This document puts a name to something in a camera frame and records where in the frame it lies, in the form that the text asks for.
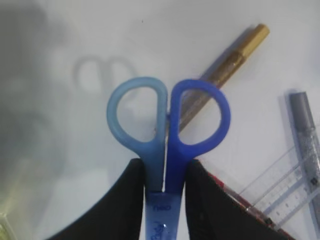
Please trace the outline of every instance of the blue scissors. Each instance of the blue scissors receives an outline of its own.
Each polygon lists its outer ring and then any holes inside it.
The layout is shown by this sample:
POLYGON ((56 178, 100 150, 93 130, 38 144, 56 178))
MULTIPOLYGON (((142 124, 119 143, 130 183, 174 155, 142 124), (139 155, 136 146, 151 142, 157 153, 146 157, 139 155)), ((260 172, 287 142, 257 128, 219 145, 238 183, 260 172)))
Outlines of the blue scissors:
POLYGON ((187 165, 195 157, 218 146, 225 138, 231 121, 228 101, 215 86, 200 80, 180 81, 171 92, 167 154, 165 155, 167 98, 167 88, 159 79, 136 77, 118 86, 112 93, 106 110, 107 123, 114 137, 122 145, 138 154, 145 165, 145 234, 147 240, 175 240, 177 238, 187 165), (121 98, 128 91, 140 87, 152 88, 157 93, 156 133, 149 142, 141 142, 128 135, 117 118, 117 108, 121 98), (221 121, 215 133, 194 145, 184 144, 179 139, 181 99, 184 92, 190 89, 208 93, 217 102, 221 113, 221 121), (166 173, 164 176, 165 158, 166 173))

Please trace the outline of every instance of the gold pen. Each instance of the gold pen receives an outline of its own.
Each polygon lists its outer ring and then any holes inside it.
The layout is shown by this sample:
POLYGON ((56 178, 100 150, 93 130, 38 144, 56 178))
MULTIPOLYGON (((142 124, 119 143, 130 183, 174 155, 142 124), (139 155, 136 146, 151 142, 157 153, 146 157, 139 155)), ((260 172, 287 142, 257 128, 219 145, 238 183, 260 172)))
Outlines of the gold pen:
MULTIPOLYGON (((268 36, 270 30, 264 24, 259 24, 248 33, 237 48, 232 50, 230 55, 217 67, 205 82, 214 84, 221 88, 229 78, 244 64, 247 58, 268 36)), ((200 112, 205 104, 211 99, 201 91, 192 91, 182 100, 179 131, 181 132, 187 124, 200 112)))

